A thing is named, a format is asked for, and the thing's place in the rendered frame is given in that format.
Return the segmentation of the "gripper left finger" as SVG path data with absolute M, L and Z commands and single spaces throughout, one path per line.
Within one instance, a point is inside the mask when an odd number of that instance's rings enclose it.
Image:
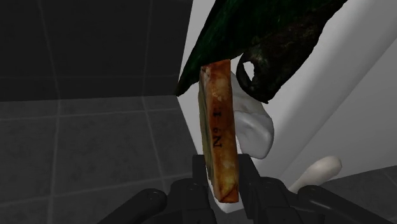
M 208 197 L 203 155 L 192 158 L 192 177 L 171 184 L 168 194 L 146 188 L 97 224 L 217 224 Z

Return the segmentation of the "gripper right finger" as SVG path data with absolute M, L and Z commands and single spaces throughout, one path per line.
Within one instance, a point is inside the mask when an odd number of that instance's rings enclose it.
M 261 177 L 247 154 L 239 154 L 239 193 L 254 224 L 393 224 L 320 186 L 297 193 L 276 178 Z

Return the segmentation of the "orange brown book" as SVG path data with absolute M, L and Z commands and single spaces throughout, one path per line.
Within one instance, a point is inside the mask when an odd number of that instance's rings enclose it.
M 198 106 L 202 147 L 214 197 L 220 203 L 239 201 L 239 162 L 230 60 L 202 66 Z

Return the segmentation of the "white rounded object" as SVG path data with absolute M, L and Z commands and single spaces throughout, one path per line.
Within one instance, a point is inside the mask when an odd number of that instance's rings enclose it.
M 274 142 L 274 123 L 260 101 L 247 95 L 230 73 L 235 133 L 242 153 L 264 159 Z

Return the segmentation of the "dark green jug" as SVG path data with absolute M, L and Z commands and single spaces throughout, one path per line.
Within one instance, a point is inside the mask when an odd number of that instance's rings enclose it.
M 175 94 L 199 80 L 201 66 L 240 58 L 237 81 L 268 103 L 308 59 L 347 0 L 216 0 L 188 57 Z

